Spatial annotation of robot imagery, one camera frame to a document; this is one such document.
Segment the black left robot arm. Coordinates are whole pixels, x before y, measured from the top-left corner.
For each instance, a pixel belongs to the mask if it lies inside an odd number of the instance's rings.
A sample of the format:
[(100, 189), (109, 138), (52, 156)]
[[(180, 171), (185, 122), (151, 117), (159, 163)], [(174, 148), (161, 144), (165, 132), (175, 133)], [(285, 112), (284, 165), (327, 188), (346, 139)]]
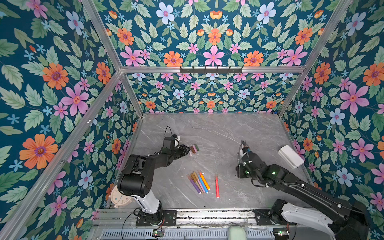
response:
[(164, 221), (162, 203), (152, 191), (156, 169), (168, 167), (173, 161), (185, 157), (191, 148), (180, 143), (178, 135), (164, 138), (163, 146), (152, 155), (130, 155), (117, 179), (117, 190), (133, 198), (140, 206), (138, 217), (152, 226)]

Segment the pink pen gold cap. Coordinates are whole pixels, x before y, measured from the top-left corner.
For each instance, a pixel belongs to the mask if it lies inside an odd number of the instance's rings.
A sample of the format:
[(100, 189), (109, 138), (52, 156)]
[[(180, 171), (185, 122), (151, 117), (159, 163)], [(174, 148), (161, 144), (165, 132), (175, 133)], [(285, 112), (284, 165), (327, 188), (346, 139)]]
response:
[(200, 182), (200, 179), (199, 179), (197, 173), (196, 173), (196, 172), (193, 172), (193, 176), (194, 176), (196, 182), (198, 183), (199, 187), (201, 188), (202, 193), (204, 194), (204, 193), (205, 193), (205, 190), (204, 190), (204, 187), (203, 187), (202, 183)]

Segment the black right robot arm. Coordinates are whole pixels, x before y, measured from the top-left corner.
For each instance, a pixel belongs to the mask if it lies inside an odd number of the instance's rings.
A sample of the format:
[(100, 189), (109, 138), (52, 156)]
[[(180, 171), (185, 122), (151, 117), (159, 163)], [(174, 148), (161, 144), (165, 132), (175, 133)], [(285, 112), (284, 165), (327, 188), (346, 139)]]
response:
[(289, 170), (267, 165), (248, 146), (238, 151), (238, 178), (256, 181), (255, 187), (274, 188), (292, 195), (311, 206), (297, 207), (284, 200), (276, 200), (270, 210), (274, 223), (296, 223), (327, 233), (335, 240), (366, 240), (370, 232), (365, 205), (350, 204), (302, 181)]

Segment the tan pen gold cap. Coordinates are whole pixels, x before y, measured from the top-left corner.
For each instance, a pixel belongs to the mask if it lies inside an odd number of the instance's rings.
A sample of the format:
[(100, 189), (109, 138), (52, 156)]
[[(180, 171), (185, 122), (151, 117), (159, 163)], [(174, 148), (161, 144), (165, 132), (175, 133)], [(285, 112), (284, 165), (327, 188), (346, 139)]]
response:
[(198, 180), (196, 179), (195, 175), (194, 175), (193, 173), (191, 173), (190, 176), (191, 176), (192, 180), (194, 181), (194, 183), (195, 183), (195, 184), (197, 185), (197, 187), (199, 188), (199, 190), (203, 193), (204, 190), (200, 187), (199, 182), (198, 182)]

